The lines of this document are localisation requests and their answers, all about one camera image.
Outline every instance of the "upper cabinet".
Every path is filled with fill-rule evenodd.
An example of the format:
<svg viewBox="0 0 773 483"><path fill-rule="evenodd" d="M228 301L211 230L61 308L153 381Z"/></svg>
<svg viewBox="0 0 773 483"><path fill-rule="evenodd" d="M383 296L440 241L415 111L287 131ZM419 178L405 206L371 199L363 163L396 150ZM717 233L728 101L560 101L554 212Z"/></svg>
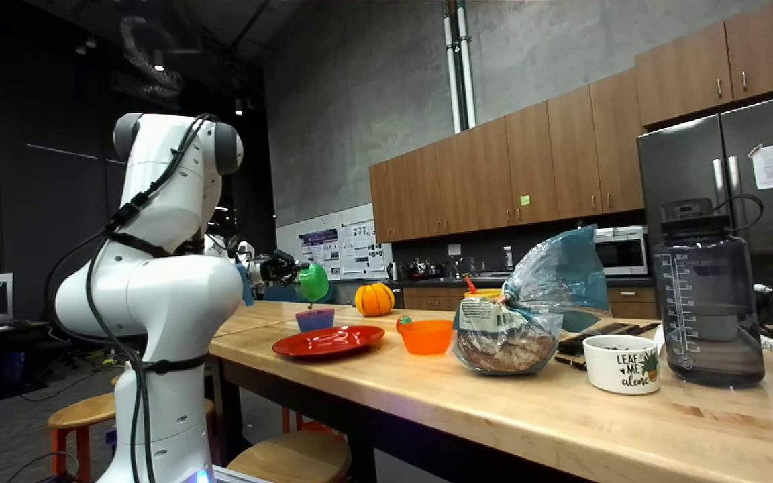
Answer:
<svg viewBox="0 0 773 483"><path fill-rule="evenodd" d="M644 210L632 71L591 87L601 212Z"/></svg>
<svg viewBox="0 0 773 483"><path fill-rule="evenodd" d="M557 217L548 101L509 112L505 127L505 156L509 171L509 217L513 225L542 222Z"/></svg>
<svg viewBox="0 0 773 483"><path fill-rule="evenodd" d="M548 101L553 189L560 217L601 210L591 88L577 88Z"/></svg>
<svg viewBox="0 0 773 483"><path fill-rule="evenodd" d="M548 101L557 217L642 210L632 72Z"/></svg>
<svg viewBox="0 0 773 483"><path fill-rule="evenodd" d="M773 91L773 2L728 21L734 100Z"/></svg>
<svg viewBox="0 0 773 483"><path fill-rule="evenodd" d="M632 72L371 166L377 241L642 210Z"/></svg>
<svg viewBox="0 0 773 483"><path fill-rule="evenodd" d="M729 101L725 28L709 28L636 56L644 127Z"/></svg>
<svg viewBox="0 0 773 483"><path fill-rule="evenodd" d="M644 127L773 91L773 2L636 56Z"/></svg>
<svg viewBox="0 0 773 483"><path fill-rule="evenodd" d="M424 189L419 159L422 150L414 150L367 171L377 241L414 238L430 222L415 199Z"/></svg>

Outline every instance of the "gray wall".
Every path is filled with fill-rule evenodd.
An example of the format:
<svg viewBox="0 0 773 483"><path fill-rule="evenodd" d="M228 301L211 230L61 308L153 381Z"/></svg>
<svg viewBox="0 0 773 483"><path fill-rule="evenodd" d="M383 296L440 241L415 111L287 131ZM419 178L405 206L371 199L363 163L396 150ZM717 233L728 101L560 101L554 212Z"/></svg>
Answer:
<svg viewBox="0 0 773 483"><path fill-rule="evenodd" d="M477 124L768 0L466 0ZM443 0L313 0L265 59L275 225L371 202L367 166L450 135Z"/></svg>

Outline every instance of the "red plate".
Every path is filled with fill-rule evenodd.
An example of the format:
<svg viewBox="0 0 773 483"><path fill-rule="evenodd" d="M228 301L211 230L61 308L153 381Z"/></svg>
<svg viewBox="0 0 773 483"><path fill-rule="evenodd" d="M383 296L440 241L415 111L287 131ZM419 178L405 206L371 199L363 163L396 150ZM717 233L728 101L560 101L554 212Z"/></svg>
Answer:
<svg viewBox="0 0 773 483"><path fill-rule="evenodd" d="M281 338L273 343L273 351L290 360L321 360L377 347L381 338L383 331L371 326L325 328Z"/></svg>

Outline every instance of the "whiteboard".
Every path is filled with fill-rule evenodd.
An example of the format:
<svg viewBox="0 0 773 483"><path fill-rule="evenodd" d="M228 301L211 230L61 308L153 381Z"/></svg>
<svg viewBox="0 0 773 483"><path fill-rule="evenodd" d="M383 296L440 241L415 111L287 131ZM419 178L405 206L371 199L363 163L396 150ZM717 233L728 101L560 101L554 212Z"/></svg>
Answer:
<svg viewBox="0 0 773 483"><path fill-rule="evenodd" d="M330 283L387 279L392 262L392 244L376 241L371 205L281 225L275 228L275 248L297 262L321 262Z"/></svg>

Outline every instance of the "stainless steel refrigerator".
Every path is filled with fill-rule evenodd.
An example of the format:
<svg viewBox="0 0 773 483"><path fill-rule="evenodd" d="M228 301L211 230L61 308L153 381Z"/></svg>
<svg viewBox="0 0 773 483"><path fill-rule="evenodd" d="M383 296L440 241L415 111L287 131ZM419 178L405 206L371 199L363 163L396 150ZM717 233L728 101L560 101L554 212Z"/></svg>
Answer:
<svg viewBox="0 0 773 483"><path fill-rule="evenodd" d="M757 285L773 285L773 100L639 136L650 244L660 222L728 216L749 241Z"/></svg>

